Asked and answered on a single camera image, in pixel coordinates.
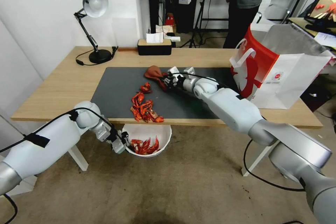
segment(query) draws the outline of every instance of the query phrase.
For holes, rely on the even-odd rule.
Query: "person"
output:
[[[229,33],[223,48],[235,48],[244,38],[262,0],[226,0],[229,3]]]

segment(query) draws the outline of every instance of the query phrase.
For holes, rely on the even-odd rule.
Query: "wooden table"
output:
[[[229,58],[236,49],[189,49],[173,48],[169,56],[139,56],[134,51],[118,51],[114,59],[101,65],[80,66],[75,62],[77,55],[91,47],[75,47],[59,64],[41,86],[12,115],[17,121],[50,121],[71,110],[77,103],[91,100],[106,67],[230,67]],[[88,55],[80,57],[89,64]],[[269,121],[289,123],[299,128],[321,128],[323,125],[299,99],[289,110],[261,109]],[[133,118],[109,118],[112,123],[138,123]],[[165,119],[164,124],[194,126],[224,126],[219,119]],[[252,157],[247,157],[247,166],[252,170],[267,154],[270,147],[258,146]],[[86,170],[88,163],[76,146],[69,150],[77,164]]]

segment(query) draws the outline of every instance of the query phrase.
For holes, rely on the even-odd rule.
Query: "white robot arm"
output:
[[[229,88],[218,88],[211,78],[193,76],[193,68],[179,74],[176,67],[164,79],[167,86],[192,92],[233,130],[245,133],[261,145],[279,143],[269,155],[273,165],[285,177],[300,183],[307,194],[307,202],[320,224],[336,223],[336,179],[322,175],[321,168],[332,152],[290,124],[276,124],[265,120],[259,109]]]
[[[107,140],[116,153],[121,153],[128,144],[127,133],[117,132],[102,118],[104,116],[96,104],[83,101],[72,111],[42,126],[36,131],[37,134],[29,135],[27,139],[30,141],[23,141],[11,148],[7,157],[0,162],[0,195],[12,190],[26,177],[48,169],[88,130],[93,131],[98,140]]]
[[[193,68],[184,71],[195,73]],[[266,121],[254,104],[229,88],[218,88],[214,79],[176,74],[179,72],[176,67],[169,72],[173,75],[164,79],[167,86],[177,86],[195,94],[235,131],[248,134],[261,145],[270,146],[278,140],[269,155],[271,162],[284,176],[303,186],[308,204],[320,224],[336,223],[336,180],[321,173],[331,156],[330,149],[292,125]],[[100,141],[108,140],[116,153],[121,153],[129,144],[126,132],[117,132],[100,114],[96,104],[84,101],[11,149],[0,162],[0,195],[13,189],[22,179],[49,168],[87,130],[95,132]]]

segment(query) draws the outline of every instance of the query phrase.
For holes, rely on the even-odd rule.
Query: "bag handle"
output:
[[[238,48],[238,46],[240,44],[243,43],[243,48],[242,49],[245,50],[245,43],[244,43],[245,41],[247,41],[246,38],[243,38],[238,43],[238,45],[236,46],[236,49]],[[255,52],[255,50],[253,48],[249,48],[238,61],[236,61],[234,59],[235,57],[231,57],[229,59],[229,61],[230,61],[231,65],[233,66],[233,68],[237,68],[237,67],[242,66],[242,64],[245,62],[245,60],[247,59],[247,57],[249,57],[250,55],[252,56],[252,58],[254,58],[256,56],[256,52]]]

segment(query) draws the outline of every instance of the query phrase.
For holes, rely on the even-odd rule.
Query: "desk lamp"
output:
[[[76,12],[74,15],[79,22],[80,26],[84,30],[87,39],[90,41],[91,45],[93,46],[93,52],[89,55],[89,60],[92,63],[100,64],[106,61],[109,61],[112,58],[111,53],[108,50],[99,49],[98,44],[94,40],[94,38],[88,34],[87,30],[85,29],[82,18],[86,16],[98,18],[102,16],[109,5],[108,0],[83,0],[83,8]]]

